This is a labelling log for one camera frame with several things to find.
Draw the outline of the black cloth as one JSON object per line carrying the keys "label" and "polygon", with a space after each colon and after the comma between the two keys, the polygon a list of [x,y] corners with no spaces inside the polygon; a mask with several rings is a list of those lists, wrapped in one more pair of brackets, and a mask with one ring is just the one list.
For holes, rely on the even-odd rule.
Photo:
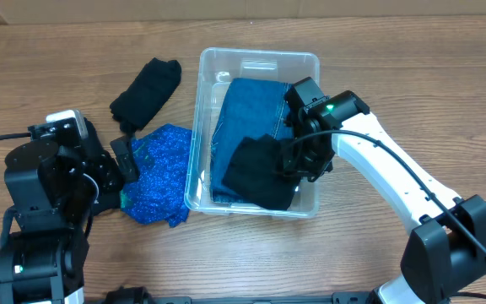
{"label": "black cloth", "polygon": [[100,143],[92,122],[85,118],[85,123],[89,132],[89,137],[82,142],[86,155],[85,173],[94,179],[100,191],[93,205],[93,215],[98,215],[109,209],[120,208],[124,179],[116,161]]}
{"label": "black cloth", "polygon": [[300,184],[298,176],[281,172],[281,150],[289,142],[268,134],[258,139],[244,137],[229,160],[222,184],[247,203],[269,210],[287,210]]}

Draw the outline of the blue sequin fabric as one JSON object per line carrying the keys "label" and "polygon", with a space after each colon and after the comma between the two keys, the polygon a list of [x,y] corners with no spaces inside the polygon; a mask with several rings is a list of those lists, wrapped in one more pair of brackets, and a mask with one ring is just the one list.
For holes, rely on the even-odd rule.
{"label": "blue sequin fabric", "polygon": [[131,141],[139,178],[120,192],[121,210],[142,225],[165,221],[175,227],[187,220],[184,201],[192,131],[165,124]]}

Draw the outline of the blue denim jeans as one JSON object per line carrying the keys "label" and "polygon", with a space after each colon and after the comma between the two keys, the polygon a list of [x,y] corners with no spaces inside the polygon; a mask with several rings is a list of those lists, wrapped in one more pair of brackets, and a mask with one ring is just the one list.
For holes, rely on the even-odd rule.
{"label": "blue denim jeans", "polygon": [[289,106],[284,100],[291,84],[258,79],[234,79],[225,94],[211,139],[210,193],[221,202],[245,200],[222,183],[230,158],[245,137],[268,134],[275,139],[292,138],[284,124]]}

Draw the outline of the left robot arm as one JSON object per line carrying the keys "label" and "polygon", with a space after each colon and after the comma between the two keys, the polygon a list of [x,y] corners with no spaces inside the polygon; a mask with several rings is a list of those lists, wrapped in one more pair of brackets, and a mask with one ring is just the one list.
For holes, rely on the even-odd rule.
{"label": "left robot arm", "polygon": [[116,209],[138,178],[130,140],[103,150],[94,131],[64,123],[28,128],[30,142],[5,159],[13,200],[0,236],[1,303],[83,303],[93,218]]}

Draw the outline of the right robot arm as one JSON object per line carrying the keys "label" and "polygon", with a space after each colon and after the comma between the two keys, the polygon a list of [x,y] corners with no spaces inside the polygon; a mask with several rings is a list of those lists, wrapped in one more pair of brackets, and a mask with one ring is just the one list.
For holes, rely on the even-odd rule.
{"label": "right robot arm", "polygon": [[337,155],[390,204],[409,238],[401,275],[375,289],[378,303],[445,303],[486,275],[486,202],[462,198],[436,181],[385,132],[353,92],[318,89],[285,94],[295,141],[281,172],[313,182]]}

